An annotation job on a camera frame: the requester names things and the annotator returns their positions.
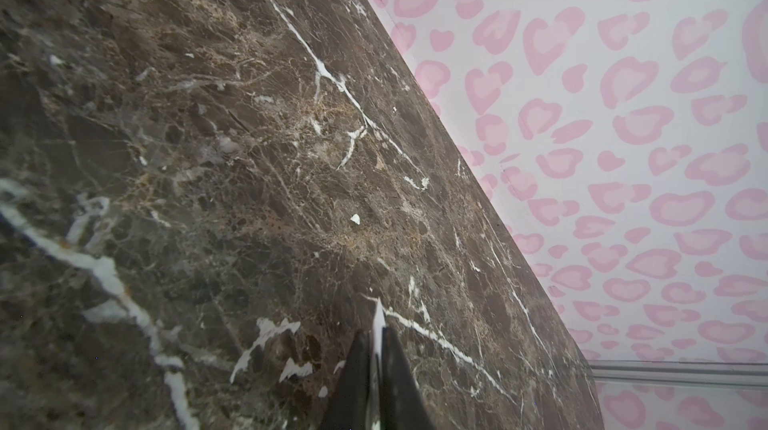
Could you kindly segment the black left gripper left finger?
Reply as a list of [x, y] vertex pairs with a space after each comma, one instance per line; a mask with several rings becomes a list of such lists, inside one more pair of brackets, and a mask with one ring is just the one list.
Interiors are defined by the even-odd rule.
[[371, 337], [357, 330], [335, 391], [319, 425], [320, 430], [365, 430], [371, 390]]

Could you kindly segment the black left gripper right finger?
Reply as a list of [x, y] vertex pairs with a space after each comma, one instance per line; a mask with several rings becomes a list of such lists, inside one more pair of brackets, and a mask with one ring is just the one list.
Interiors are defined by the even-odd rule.
[[386, 430], [434, 430], [394, 329], [382, 329], [379, 411]]

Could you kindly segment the green floral letter paper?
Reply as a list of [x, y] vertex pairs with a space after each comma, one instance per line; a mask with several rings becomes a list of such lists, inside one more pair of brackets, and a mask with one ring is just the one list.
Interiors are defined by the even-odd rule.
[[374, 299], [375, 308], [371, 325], [371, 390], [369, 400], [369, 423], [371, 429], [380, 429], [380, 383], [382, 333], [386, 326], [381, 300]]

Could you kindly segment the aluminium corner frame post right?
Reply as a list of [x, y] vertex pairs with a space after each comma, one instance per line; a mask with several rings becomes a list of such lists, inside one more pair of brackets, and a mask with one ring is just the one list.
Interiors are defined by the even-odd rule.
[[767, 365], [715, 362], [589, 361], [597, 381], [766, 390]]

